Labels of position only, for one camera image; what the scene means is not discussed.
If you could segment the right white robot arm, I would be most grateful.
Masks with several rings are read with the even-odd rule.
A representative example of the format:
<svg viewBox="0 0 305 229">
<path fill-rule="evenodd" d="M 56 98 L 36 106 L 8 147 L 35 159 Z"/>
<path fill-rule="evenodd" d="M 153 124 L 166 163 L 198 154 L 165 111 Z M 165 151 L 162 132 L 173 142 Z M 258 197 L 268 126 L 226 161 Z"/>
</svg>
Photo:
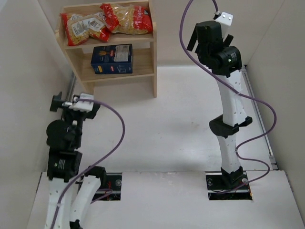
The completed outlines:
<svg viewBox="0 0 305 229">
<path fill-rule="evenodd" d="M 188 51 L 195 51 L 201 64 L 225 82 L 218 83 L 223 114 L 210 121 L 209 127 L 219 142 L 222 180 L 229 189 L 245 179 L 235 152 L 236 134 L 253 121 L 246 114 L 241 97 L 234 92 L 241 91 L 242 59 L 240 51 L 230 45 L 232 40 L 232 35 L 223 38 L 220 23 L 205 21 L 196 24 L 187 46 Z"/>
</svg>

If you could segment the red pasta bag label side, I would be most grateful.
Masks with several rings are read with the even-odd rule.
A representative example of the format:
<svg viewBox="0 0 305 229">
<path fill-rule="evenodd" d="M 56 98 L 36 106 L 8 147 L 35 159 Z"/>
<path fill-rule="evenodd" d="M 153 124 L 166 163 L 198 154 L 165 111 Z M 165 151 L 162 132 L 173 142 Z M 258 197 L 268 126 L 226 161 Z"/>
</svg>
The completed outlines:
<svg viewBox="0 0 305 229">
<path fill-rule="evenodd" d="M 92 37 L 102 42 L 108 42 L 111 32 L 103 21 L 101 12 L 96 14 L 61 13 L 68 46 L 81 45 Z"/>
</svg>

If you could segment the red pasta bag front side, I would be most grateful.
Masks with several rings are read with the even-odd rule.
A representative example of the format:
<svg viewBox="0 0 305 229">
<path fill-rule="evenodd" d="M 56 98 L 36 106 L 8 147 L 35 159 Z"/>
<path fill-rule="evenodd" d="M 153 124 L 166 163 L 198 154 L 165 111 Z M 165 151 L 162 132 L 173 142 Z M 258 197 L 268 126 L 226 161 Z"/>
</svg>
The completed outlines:
<svg viewBox="0 0 305 229">
<path fill-rule="evenodd" d="M 104 14 L 103 21 L 112 33 L 143 35 L 153 32 L 150 12 L 144 6 L 103 3 L 100 8 Z"/>
</svg>

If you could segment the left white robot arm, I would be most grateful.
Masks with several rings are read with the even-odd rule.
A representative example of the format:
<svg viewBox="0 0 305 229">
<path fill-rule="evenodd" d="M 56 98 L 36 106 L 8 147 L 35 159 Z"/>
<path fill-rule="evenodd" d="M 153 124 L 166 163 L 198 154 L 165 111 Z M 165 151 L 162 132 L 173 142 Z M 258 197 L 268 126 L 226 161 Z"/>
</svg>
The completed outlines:
<svg viewBox="0 0 305 229">
<path fill-rule="evenodd" d="M 61 94 L 52 98 L 50 110 L 63 111 L 62 119 L 51 122 L 47 129 L 49 158 L 47 178 L 49 180 L 49 202 L 46 229 L 81 229 L 92 199 L 101 185 L 104 185 L 107 173 L 104 167 L 93 167 L 79 180 L 81 187 L 76 198 L 68 184 L 75 183 L 79 173 L 82 153 L 82 124 L 86 119 L 93 119 L 100 106 L 93 100 L 92 94 L 75 95 L 72 101 L 64 101 Z"/>
</svg>

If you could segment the blue Barilla pasta box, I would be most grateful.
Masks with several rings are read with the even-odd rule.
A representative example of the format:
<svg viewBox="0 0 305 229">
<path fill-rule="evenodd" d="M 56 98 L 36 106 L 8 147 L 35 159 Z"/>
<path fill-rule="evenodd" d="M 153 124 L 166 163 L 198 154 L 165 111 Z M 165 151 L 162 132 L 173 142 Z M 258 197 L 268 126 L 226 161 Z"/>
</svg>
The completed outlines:
<svg viewBox="0 0 305 229">
<path fill-rule="evenodd" d="M 95 74 L 133 73 L 132 44 L 94 47 L 91 66 Z"/>
</svg>

